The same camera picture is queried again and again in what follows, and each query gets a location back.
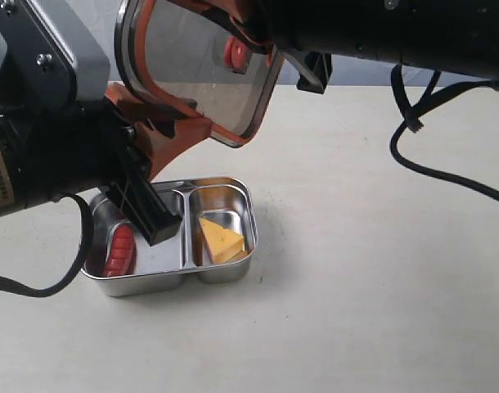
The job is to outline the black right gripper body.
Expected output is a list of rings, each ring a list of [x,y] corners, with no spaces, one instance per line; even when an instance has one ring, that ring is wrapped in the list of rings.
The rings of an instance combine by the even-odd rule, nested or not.
[[[367,1],[261,2],[272,43],[250,43],[235,36],[255,52],[280,52],[299,72],[299,90],[325,92],[333,55],[378,58]]]

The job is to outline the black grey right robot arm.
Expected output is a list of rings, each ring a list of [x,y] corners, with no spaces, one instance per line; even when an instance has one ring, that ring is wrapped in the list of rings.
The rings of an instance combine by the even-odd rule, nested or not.
[[[333,55],[499,81],[499,1],[179,1],[323,93]]]

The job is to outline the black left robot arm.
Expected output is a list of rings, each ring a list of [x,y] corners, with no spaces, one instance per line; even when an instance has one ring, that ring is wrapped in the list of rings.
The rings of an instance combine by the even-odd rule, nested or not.
[[[212,122],[150,120],[145,112],[127,119],[108,98],[57,114],[0,103],[0,217],[97,188],[149,245],[175,236],[182,216],[151,182],[207,139]]]

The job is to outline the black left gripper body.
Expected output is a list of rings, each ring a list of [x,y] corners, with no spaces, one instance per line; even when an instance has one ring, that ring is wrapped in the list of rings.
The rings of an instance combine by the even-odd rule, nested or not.
[[[107,100],[68,115],[13,115],[18,203],[31,208],[65,193],[97,188],[149,245],[175,236],[181,216],[163,203],[148,180],[151,166],[126,136],[128,126]]]

